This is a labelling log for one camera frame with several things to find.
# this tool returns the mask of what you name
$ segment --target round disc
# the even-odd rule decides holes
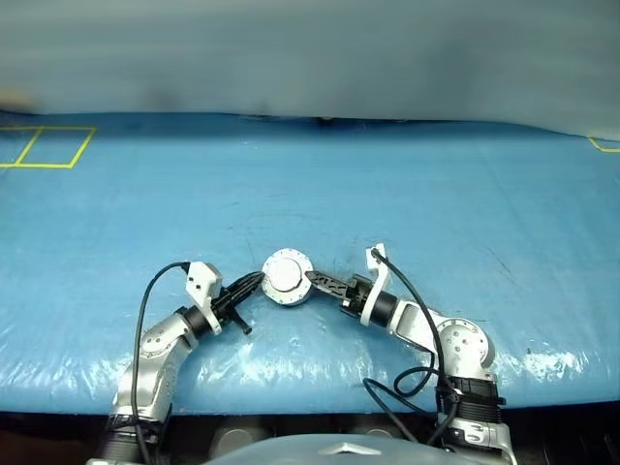
[[[443,344],[444,351],[454,351],[456,354],[461,350],[473,350],[478,353],[480,362],[488,355],[489,345],[486,334],[467,320],[452,318],[441,322],[437,326]]]
[[[278,250],[263,265],[264,294],[281,305],[301,303],[312,288],[306,271],[312,271],[308,257],[295,249]]]

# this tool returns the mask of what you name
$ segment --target white backdrop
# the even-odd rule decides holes
[[[43,112],[490,120],[620,139],[620,0],[0,0],[0,97],[16,94]]]

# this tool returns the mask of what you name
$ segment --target wrinkled plastic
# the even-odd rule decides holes
[[[98,132],[72,170],[0,171],[1,411],[107,413],[164,264],[211,262],[230,283],[293,247],[348,278],[379,241],[429,305],[492,338],[509,407],[620,397],[620,157],[587,139],[202,115],[28,123]],[[0,137],[8,156],[16,139]],[[72,138],[42,135],[32,153]],[[145,326],[189,301],[183,273],[166,275]],[[284,308],[258,293],[238,311],[253,332],[202,341],[176,412],[377,411],[364,377],[426,363],[325,296]],[[432,409],[432,387],[416,401]]]
[[[617,0],[4,1],[0,107],[486,120],[620,140],[619,14]]]

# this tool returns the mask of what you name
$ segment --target black cable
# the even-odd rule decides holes
[[[409,281],[409,279],[407,279],[407,277],[403,274],[403,272],[400,269],[398,269],[398,267],[395,264],[390,262],[388,260],[388,258],[386,258],[383,255],[381,255],[379,250],[373,248],[370,253],[371,253],[371,255],[375,259],[377,259],[380,262],[382,262],[383,264],[385,264],[389,268],[389,270],[396,275],[396,277],[403,283],[403,285],[407,288],[407,290],[413,296],[413,298],[416,301],[416,303],[419,305],[419,308],[420,308],[422,314],[424,315],[424,318],[428,322],[428,325],[430,327],[431,333],[433,334],[433,342],[435,344],[435,349],[437,351],[438,369],[436,370],[434,368],[435,357],[434,357],[434,355],[432,353],[430,353],[431,357],[430,357],[429,366],[418,366],[418,367],[410,368],[408,370],[403,371],[394,380],[394,391],[392,391],[389,387],[386,387],[386,386],[382,385],[381,383],[379,383],[379,382],[377,382],[375,380],[369,379],[369,378],[365,378],[363,380],[363,384],[364,384],[364,387],[366,388],[366,390],[368,391],[368,393],[370,393],[372,398],[375,400],[375,402],[377,402],[377,404],[383,409],[383,411],[386,413],[386,415],[398,427],[398,429],[403,433],[403,435],[407,439],[409,439],[410,441],[415,441],[416,438],[409,432],[409,430],[407,430],[407,428],[400,421],[400,419],[398,419],[396,417],[395,413],[388,407],[388,405],[385,402],[383,402],[379,398],[377,393],[374,392],[371,389],[370,386],[374,386],[376,388],[381,389],[383,392],[389,394],[391,397],[393,397],[394,399],[396,399],[397,401],[399,401],[403,405],[406,405],[407,407],[412,408],[412,410],[414,410],[416,412],[419,412],[419,413],[424,412],[425,414],[428,414],[423,409],[415,406],[414,404],[412,404],[411,402],[406,400],[405,397],[413,397],[414,395],[418,394],[424,388],[426,383],[428,383],[428,380],[430,379],[431,375],[432,374],[437,375],[437,377],[438,377],[437,390],[438,391],[439,390],[448,390],[450,392],[450,394],[454,396],[454,398],[453,398],[453,402],[452,402],[452,405],[451,405],[451,408],[450,408],[450,411],[449,411],[448,415],[446,416],[444,421],[442,421],[437,426],[437,428],[435,429],[435,432],[429,438],[429,440],[426,441],[427,445],[432,446],[437,441],[437,439],[439,439],[444,434],[444,431],[446,431],[446,428],[448,427],[450,422],[454,420],[454,418],[456,416],[456,411],[457,411],[457,407],[458,407],[458,400],[459,400],[458,396],[454,392],[454,389],[453,389],[451,381],[446,376],[445,365],[444,365],[444,350],[443,350],[443,347],[442,347],[441,339],[439,337],[439,331],[437,330],[437,327],[435,326],[435,322],[433,321],[433,318],[432,318],[432,316],[430,314],[430,311],[428,310],[428,307],[424,303],[424,300],[422,299],[422,297],[419,294],[419,292],[416,289],[416,287],[411,283],[411,281]],[[409,391],[405,391],[402,388],[400,388],[400,383],[403,381],[404,378],[406,378],[406,377],[408,377],[408,376],[410,376],[412,374],[415,374],[415,373],[423,373],[423,372],[425,372],[426,375],[419,381],[419,383],[413,389],[411,389]],[[437,409],[439,411],[439,409],[440,409],[439,392],[436,394],[436,396],[437,396],[436,397],[437,398]]]
[[[424,318],[426,319],[426,321],[428,322],[428,325],[430,326],[430,332],[433,333],[433,342],[435,343],[435,349],[437,350],[438,370],[441,373],[442,378],[444,378],[443,375],[445,375],[446,372],[444,369],[444,349],[442,348],[442,341],[439,338],[439,331],[437,331],[435,322],[433,322],[433,317],[431,317],[430,311],[428,310],[428,307],[424,303],[422,296],[419,294],[418,290],[414,287],[414,285],[411,284],[411,281],[407,279],[407,276],[405,276],[403,272],[400,269],[398,269],[398,267],[396,267],[396,265],[390,262],[383,255],[381,255],[381,253],[377,249],[372,249],[370,253],[375,259],[385,264],[389,268],[389,270],[392,273],[394,273],[398,279],[400,279],[403,285],[405,285],[405,287],[407,288],[407,291],[411,293],[411,295],[414,297],[414,300],[419,305],[419,308],[422,311]]]
[[[153,279],[150,280],[148,285],[146,286],[146,290],[144,291],[144,296],[142,297],[142,302],[139,306],[138,311],[138,324],[136,325],[136,337],[134,339],[134,363],[132,367],[132,393],[131,393],[131,404],[132,404],[132,416],[136,421],[136,437],[138,438],[138,446],[139,451],[142,454],[142,460],[146,465],[152,465],[151,456],[148,453],[148,447],[146,446],[146,442],[144,441],[144,434],[142,432],[142,426],[140,425],[140,419],[138,417],[138,395],[137,395],[137,385],[138,385],[138,363],[140,359],[140,339],[142,336],[142,323],[144,321],[144,311],[146,309],[146,302],[148,301],[148,297],[151,294],[151,290],[153,286],[157,282],[159,278],[162,277],[164,273],[168,270],[181,267],[183,269],[189,269],[189,262],[175,262],[171,264],[167,264],[162,269],[160,269]]]

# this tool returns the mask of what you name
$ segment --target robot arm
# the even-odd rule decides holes
[[[141,338],[136,378],[138,417],[132,409],[133,363],[125,371],[113,401],[107,432],[91,465],[143,463],[136,424],[149,449],[155,449],[171,413],[179,369],[208,332],[217,335],[229,321],[245,334],[252,329],[237,314],[235,305],[253,292],[262,273],[250,273],[227,288],[212,264],[189,263],[186,291],[195,305],[181,307],[150,328]]]
[[[342,310],[363,325],[373,322],[405,343],[437,354],[431,327],[419,304],[384,291],[389,269],[373,256],[373,249],[383,257],[386,250],[383,244],[366,250],[367,267],[377,273],[374,283],[359,275],[346,283],[320,271],[309,271],[306,276],[315,288],[340,299]],[[499,405],[505,400],[498,396],[497,378],[489,371],[495,358],[491,340],[473,322],[443,317],[430,309],[429,314],[439,333],[446,376],[459,397],[456,416],[442,437],[444,444],[479,463],[515,465],[510,431],[501,421]],[[453,402],[449,395],[440,393],[440,397],[441,423]]]

